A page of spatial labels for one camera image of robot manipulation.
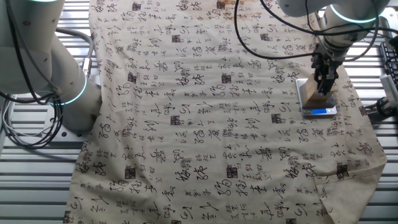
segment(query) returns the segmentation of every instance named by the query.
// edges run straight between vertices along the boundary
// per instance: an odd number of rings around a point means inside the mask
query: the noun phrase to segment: cloth
[[[308,28],[306,17],[266,4]],[[103,105],[64,223],[358,221],[386,156],[347,73],[338,70],[338,114],[304,118],[295,81],[313,73],[311,58],[252,56],[233,9],[227,0],[91,0]],[[257,0],[241,1],[238,26],[262,55],[315,48],[314,36]]]

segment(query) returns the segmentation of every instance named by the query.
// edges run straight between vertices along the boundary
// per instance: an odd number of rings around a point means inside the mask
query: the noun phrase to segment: black cable
[[[388,38],[388,39],[392,39],[391,37],[388,37],[388,36],[386,36],[386,35],[383,35],[383,34],[379,34],[379,33],[377,33],[378,35],[380,35],[380,36],[382,36],[382,37],[384,37],[384,38]]]
[[[388,36],[385,36],[385,35],[382,35],[382,34],[378,34],[378,35],[380,35],[380,36],[382,36],[382,37],[384,37],[384,38],[391,39],[391,37],[388,37]],[[363,39],[363,42],[365,42],[365,43],[367,43],[367,44],[371,44],[370,42],[366,41],[365,38]]]
[[[2,104],[2,106],[1,106],[1,113],[0,113],[0,115],[2,115],[3,114],[3,106],[6,104],[6,99],[3,101],[3,104]],[[2,121],[2,118],[0,119],[0,134],[3,132],[3,127],[4,127],[4,123],[3,123],[3,121]]]
[[[257,54],[250,50],[249,47],[246,46],[246,44],[243,42],[241,35],[239,34],[238,30],[238,20],[237,20],[237,15],[238,15],[238,6],[239,6],[239,0],[236,0],[235,2],[235,9],[234,9],[234,26],[235,26],[235,33],[236,36],[238,37],[239,42],[241,45],[250,53],[253,54],[254,56],[257,56],[259,58],[263,59],[271,59],[271,60],[279,60],[279,59],[290,59],[290,58],[298,58],[298,57],[306,57],[306,56],[314,56],[314,55],[321,55],[321,53],[310,53],[310,54],[300,54],[300,55],[291,55],[291,56],[286,56],[286,57],[270,57],[270,56],[264,56]]]
[[[35,94],[35,91],[34,91],[34,89],[32,87],[32,84],[31,84],[31,82],[29,80],[29,76],[27,74],[27,71],[26,71],[26,68],[25,68],[25,65],[24,65],[24,61],[22,59],[22,54],[21,54],[21,50],[19,48],[18,38],[17,38],[15,26],[14,26],[14,24],[12,22],[12,19],[11,19],[10,14],[9,14],[8,11],[7,11],[7,16],[8,16],[8,20],[9,20],[9,26],[10,26],[10,30],[11,30],[11,35],[12,35],[12,41],[14,43],[14,48],[15,48],[15,51],[16,51],[16,54],[17,54],[17,58],[18,58],[18,63],[19,63],[19,66],[21,68],[22,74],[23,74],[23,76],[25,78],[26,85],[27,85],[27,87],[28,87],[28,89],[30,91],[30,94],[32,94],[32,96],[33,96],[34,102],[36,102],[36,103],[38,103],[40,105],[46,105],[51,100],[51,97],[49,96],[44,102],[41,102],[40,99],[37,98],[37,96]]]
[[[387,59],[386,62],[384,62],[384,64],[387,65],[387,64],[390,63],[392,60],[397,59],[397,58],[398,58],[398,55],[397,55],[397,56],[394,56],[394,57],[391,57],[391,58]]]
[[[310,30],[316,32],[316,30],[312,29],[311,23],[310,23],[310,13],[308,11],[308,0],[305,0],[305,11],[307,12],[307,22],[308,26],[310,27]]]
[[[53,95],[54,95],[53,93],[49,93],[47,95],[44,95],[44,96],[40,97],[39,100],[44,100],[44,99],[47,99],[47,98],[51,98],[51,96],[53,96]],[[11,98],[11,97],[9,97],[8,95],[6,95],[5,93],[2,93],[2,92],[0,92],[0,96],[5,98],[6,100],[9,100],[9,101],[12,101],[12,102],[15,102],[15,103],[36,103],[35,99],[33,99],[33,100],[18,100],[18,99]]]
[[[32,144],[26,144],[24,142],[21,142],[19,138],[17,137],[17,134],[9,128],[8,126],[12,126],[11,120],[9,119],[9,107],[7,107],[9,100],[5,100],[3,107],[2,107],[2,118],[4,118],[4,122],[8,125],[3,125],[2,129],[6,133],[7,137],[16,145],[24,147],[26,149],[41,149],[48,145],[54,137],[58,134],[60,128],[62,127],[63,123],[63,108],[62,108],[62,102],[59,99],[56,99],[54,97],[54,122],[57,122],[56,125],[51,125],[49,131],[47,134],[39,141],[32,143]]]
[[[299,31],[302,32],[306,32],[308,34],[312,34],[312,35],[322,35],[322,36],[336,36],[336,35],[344,35],[344,34],[352,34],[355,32],[364,32],[364,31],[371,31],[371,30],[375,30],[375,27],[370,27],[370,28],[363,28],[363,29],[356,29],[356,30],[348,30],[348,31],[343,31],[343,32],[335,32],[335,33],[324,33],[323,31],[311,31],[311,30],[306,30],[303,29],[301,27],[295,26],[285,20],[283,20],[282,18],[280,18],[279,16],[277,16],[274,12],[272,12],[264,3],[264,0],[260,0],[262,6],[264,7],[264,9],[271,14],[275,19],[277,19],[278,21],[280,21],[281,23],[288,25],[294,29],[297,29]],[[398,34],[398,30],[395,29],[390,29],[390,28],[383,28],[380,27],[379,30],[386,30],[386,31],[390,31],[390,32],[394,32],[396,34]]]

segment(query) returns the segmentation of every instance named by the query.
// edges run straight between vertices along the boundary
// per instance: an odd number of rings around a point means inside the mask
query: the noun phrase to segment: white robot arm
[[[57,92],[64,106],[63,125],[75,132],[88,131],[100,111],[101,87],[85,75],[55,35],[64,3],[64,0],[0,0],[0,91],[30,92],[14,48],[9,25],[11,12],[32,88],[38,94]]]
[[[376,27],[379,27],[378,17],[388,3],[389,0],[279,0],[281,9],[287,15],[295,17],[305,16],[327,6],[320,21],[321,31],[318,34],[321,35],[318,35],[320,37],[318,38],[319,44],[314,51],[317,54],[313,56],[314,77],[305,84],[300,86],[298,84],[302,108],[317,106],[332,108],[334,106],[329,97],[333,84],[338,78],[336,69],[344,61],[347,61],[346,53],[349,48],[355,42],[365,38],[369,31],[349,32],[343,35],[327,34],[372,28],[375,23]]]

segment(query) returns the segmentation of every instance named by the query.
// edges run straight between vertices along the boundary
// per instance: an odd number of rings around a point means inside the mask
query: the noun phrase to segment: keyboard
[[[396,51],[388,49],[385,42],[380,44],[379,49],[386,74],[390,75],[396,86],[398,86],[398,58],[392,59],[391,62],[385,65],[389,58],[397,56]]]

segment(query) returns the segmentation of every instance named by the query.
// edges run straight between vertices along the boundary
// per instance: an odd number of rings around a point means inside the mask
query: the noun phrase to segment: metal grating
[[[398,0],[391,1],[398,6]],[[66,0],[59,26],[90,34],[88,25],[89,0]],[[82,59],[88,44],[83,40],[57,34],[70,53]],[[349,56],[359,55],[367,46],[356,43]],[[379,81],[384,73],[377,47],[356,62],[345,63],[355,89],[365,105],[385,96]],[[91,79],[99,83],[96,59],[93,58]],[[43,130],[48,106],[16,104],[12,122],[24,133]],[[393,224],[398,222],[398,125],[389,118],[373,123],[373,128],[387,154],[384,169],[375,194],[366,207],[360,224]],[[77,159],[82,142],[54,142],[38,152],[67,159]],[[74,164],[33,154],[5,139],[0,157],[0,223],[2,224],[61,224],[65,211]]]

